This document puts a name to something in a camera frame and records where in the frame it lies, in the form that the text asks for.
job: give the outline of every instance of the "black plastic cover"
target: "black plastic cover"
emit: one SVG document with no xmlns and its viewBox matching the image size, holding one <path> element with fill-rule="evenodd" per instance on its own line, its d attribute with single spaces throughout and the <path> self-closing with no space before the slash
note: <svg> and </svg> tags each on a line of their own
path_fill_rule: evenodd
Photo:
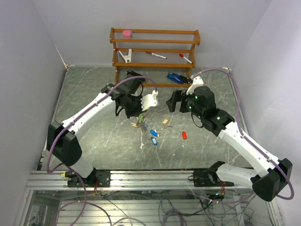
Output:
<svg viewBox="0 0 301 226">
<path fill-rule="evenodd" d="M 288 178 L 291 177 L 293 164 L 288 159 L 283 159 L 278 166 L 283 170 Z M 251 178 L 253 183 L 252 188 L 254 192 L 263 200 L 270 202 L 279 192 L 287 185 L 282 174 L 274 168 L 270 170 L 264 177 L 255 176 Z"/>
<path fill-rule="evenodd" d="M 64 129 L 57 121 L 53 121 L 48 127 L 47 150 L 49 151 L 56 136 Z M 59 138 L 53 150 L 53 155 L 66 166 L 72 166 L 81 157 L 82 150 L 76 136 L 66 131 Z"/>
</svg>

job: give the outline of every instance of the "gray marble table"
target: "gray marble table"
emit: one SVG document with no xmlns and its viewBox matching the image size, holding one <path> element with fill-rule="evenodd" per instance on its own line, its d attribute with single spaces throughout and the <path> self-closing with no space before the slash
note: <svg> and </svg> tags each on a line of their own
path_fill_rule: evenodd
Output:
<svg viewBox="0 0 301 226">
<path fill-rule="evenodd" d="M 171 82 L 166 78 L 169 71 L 185 75 L 181 69 L 131 69 L 158 82 Z M 121 79 L 125 77 L 126 70 L 120 73 Z M 62 87 L 55 120 L 62 122 L 77 113 L 106 84 L 113 83 L 114 75 L 113 67 L 71 67 Z M 234 116 L 237 104 L 227 76 L 221 72 L 209 72 L 202 75 L 202 79 L 215 93 L 217 107 Z M 152 90 L 144 88 L 144 94 Z M 180 113 L 179 105 L 174 113 L 169 112 L 165 102 L 173 90 L 158 89 L 159 106 L 145 113 L 147 132 L 132 127 L 131 122 L 135 122 L 135 119 L 127 119 L 124 112 L 119 117 L 114 112 L 103 116 L 80 141 L 85 158 L 97 169 L 187 169 L 210 167 L 216 161 L 249 167 L 248 162 L 226 142 L 196 127 L 190 113 Z M 162 121 L 165 118 L 169 118 L 172 128 L 163 129 Z M 150 129 L 156 129 L 159 133 L 157 146 L 149 140 Z M 187 140 L 179 138 L 181 131 L 186 131 Z M 59 160 L 53 157 L 51 167 L 58 163 Z"/>
</svg>

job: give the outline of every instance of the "wooden rack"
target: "wooden rack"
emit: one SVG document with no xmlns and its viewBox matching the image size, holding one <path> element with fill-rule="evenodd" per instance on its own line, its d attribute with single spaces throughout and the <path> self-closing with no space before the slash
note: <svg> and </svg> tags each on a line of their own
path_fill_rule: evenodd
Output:
<svg viewBox="0 0 301 226">
<path fill-rule="evenodd" d="M 113 43 L 113 61 L 112 65 L 115 69 L 115 84 L 118 83 L 119 69 L 120 67 L 157 67 L 157 68 L 186 68 L 187 77 L 191 76 L 191 68 L 196 66 L 194 58 L 195 45 L 199 45 L 201 38 L 198 30 L 195 31 L 175 31 L 175 30 L 147 30 L 147 29 L 130 29 L 135 33 L 148 33 L 148 34 L 188 34 L 194 35 L 193 40 L 158 40 L 158 39 L 127 39 L 115 38 L 115 33 L 122 33 L 126 29 L 115 29 L 111 28 L 110 43 Z M 118 61 L 118 51 L 128 51 L 128 48 L 118 48 L 118 42 L 136 42 L 136 43 L 172 43 L 172 44 L 191 44 L 190 49 L 162 49 L 162 48 L 132 48 L 132 52 L 145 52 L 150 51 L 154 53 L 189 53 L 188 59 L 192 61 L 192 64 L 173 64 L 173 63 L 140 63 L 131 62 L 124 63 Z M 144 83 L 144 86 L 153 87 L 153 83 Z M 158 83 L 159 87 L 189 87 L 189 84 L 177 84 L 177 83 Z"/>
</svg>

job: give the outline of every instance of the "white bracket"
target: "white bracket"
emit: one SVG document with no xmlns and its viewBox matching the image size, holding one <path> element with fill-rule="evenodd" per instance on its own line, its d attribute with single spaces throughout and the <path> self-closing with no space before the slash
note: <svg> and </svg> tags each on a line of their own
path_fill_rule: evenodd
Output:
<svg viewBox="0 0 301 226">
<path fill-rule="evenodd" d="M 118 51 L 118 52 L 122 56 L 122 58 L 125 60 L 126 64 L 132 62 L 132 49 L 131 48 L 128 49 L 128 54 L 126 56 L 123 55 L 121 51 Z"/>
<path fill-rule="evenodd" d="M 204 82 L 201 77 L 197 76 L 193 79 L 192 85 L 188 88 L 186 94 L 193 94 L 193 91 L 196 87 L 203 86 Z"/>
<path fill-rule="evenodd" d="M 146 111 L 150 107 L 158 106 L 158 99 L 157 99 L 158 91 L 153 91 L 152 94 L 148 94 L 141 99 L 142 110 Z"/>
</svg>

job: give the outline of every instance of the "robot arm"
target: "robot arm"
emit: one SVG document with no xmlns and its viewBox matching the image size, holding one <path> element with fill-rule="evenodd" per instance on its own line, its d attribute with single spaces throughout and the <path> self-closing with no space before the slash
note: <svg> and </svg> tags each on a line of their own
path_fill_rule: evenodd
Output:
<svg viewBox="0 0 301 226">
<path fill-rule="evenodd" d="M 175 90 L 166 104 L 170 112 L 175 110 L 176 102 L 181 101 L 180 112 L 191 112 L 198 117 L 205 129 L 234 147 L 253 167 L 246 169 L 234 167 L 218 161 L 208 170 L 213 183 L 228 181 L 244 185 L 266 201 L 271 201 L 287 184 L 283 175 L 270 161 L 278 163 L 283 172 L 290 177 L 292 163 L 288 159 L 280 160 L 256 143 L 245 132 L 243 136 L 238 131 L 238 124 L 226 111 L 216 108 L 214 93 L 203 86 L 200 77 L 193 80 L 188 90 Z M 259 147 L 268 156 L 263 156 L 247 140 Z"/>
<path fill-rule="evenodd" d="M 127 74 L 127 78 L 141 76 L 131 70 L 128 70 Z M 145 82 L 145 79 L 130 80 L 117 88 L 114 88 L 113 84 L 108 84 L 90 104 L 74 116 L 62 123 L 53 121 L 48 127 L 47 149 L 50 150 L 55 138 L 63 129 L 73 123 L 79 115 L 84 114 L 62 134 L 53 149 L 53 155 L 83 177 L 88 185 L 95 183 L 98 175 L 97 170 L 83 157 L 79 140 L 97 120 L 114 109 L 116 116 L 119 115 L 120 107 L 121 110 L 125 109 L 127 118 L 130 118 L 132 116 L 137 117 L 152 106 L 157 106 L 157 91 L 153 91 L 152 94 L 144 97 L 141 94 L 133 96 L 143 82 Z M 113 90 L 110 94 L 111 98 L 106 98 L 99 103 L 99 100 L 104 98 L 111 90 Z"/>
</svg>

